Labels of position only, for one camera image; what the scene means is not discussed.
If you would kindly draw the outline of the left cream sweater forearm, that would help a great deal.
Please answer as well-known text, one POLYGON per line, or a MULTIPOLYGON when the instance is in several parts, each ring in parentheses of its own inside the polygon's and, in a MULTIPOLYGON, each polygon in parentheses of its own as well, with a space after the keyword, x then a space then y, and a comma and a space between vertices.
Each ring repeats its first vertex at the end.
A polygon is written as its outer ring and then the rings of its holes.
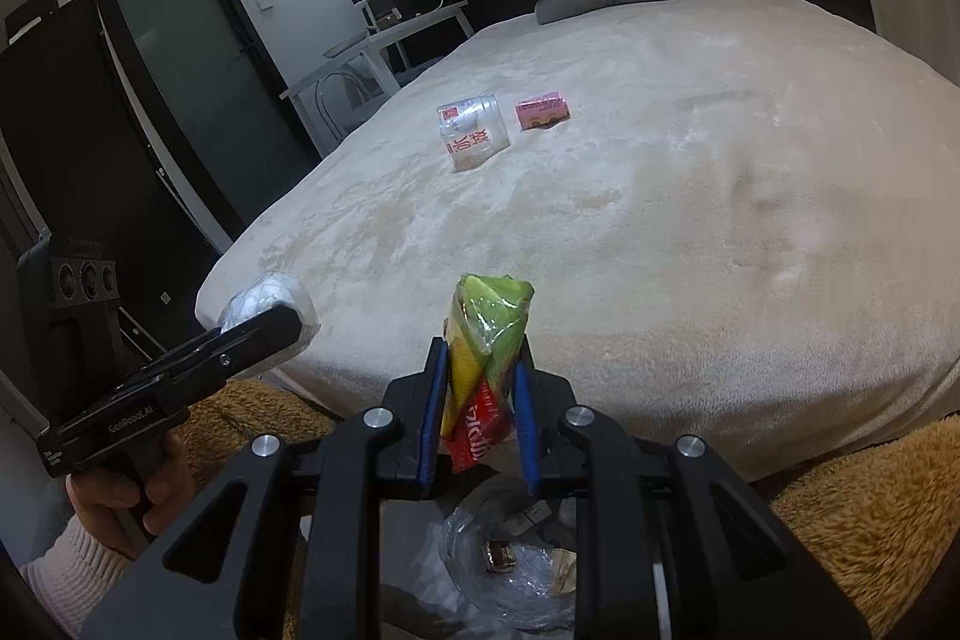
POLYGON ((91 533, 73 515, 50 549, 18 572, 55 624, 78 638, 86 619, 132 564, 131 552, 119 521, 107 520, 91 533))

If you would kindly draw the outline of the left hand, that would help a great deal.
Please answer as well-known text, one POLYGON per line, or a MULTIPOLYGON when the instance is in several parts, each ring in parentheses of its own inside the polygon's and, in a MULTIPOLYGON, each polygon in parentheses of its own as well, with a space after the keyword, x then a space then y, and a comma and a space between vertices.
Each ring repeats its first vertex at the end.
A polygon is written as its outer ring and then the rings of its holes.
POLYGON ((160 466, 142 486, 120 474, 94 468, 71 474, 65 487, 83 528, 103 546, 130 560, 137 559, 145 546, 125 529, 121 512, 135 509, 146 500, 143 528, 149 536, 160 536, 195 495, 195 481, 178 431, 167 432, 160 466))

